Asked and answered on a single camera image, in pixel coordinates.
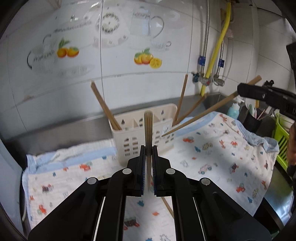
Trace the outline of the right hand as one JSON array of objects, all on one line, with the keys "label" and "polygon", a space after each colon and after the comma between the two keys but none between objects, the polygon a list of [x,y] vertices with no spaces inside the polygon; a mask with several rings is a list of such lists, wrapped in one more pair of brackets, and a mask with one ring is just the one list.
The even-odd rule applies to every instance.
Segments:
[{"label": "right hand", "polygon": [[296,140],[295,140],[295,123],[290,127],[289,140],[287,144],[287,161],[290,165],[296,164]]}]

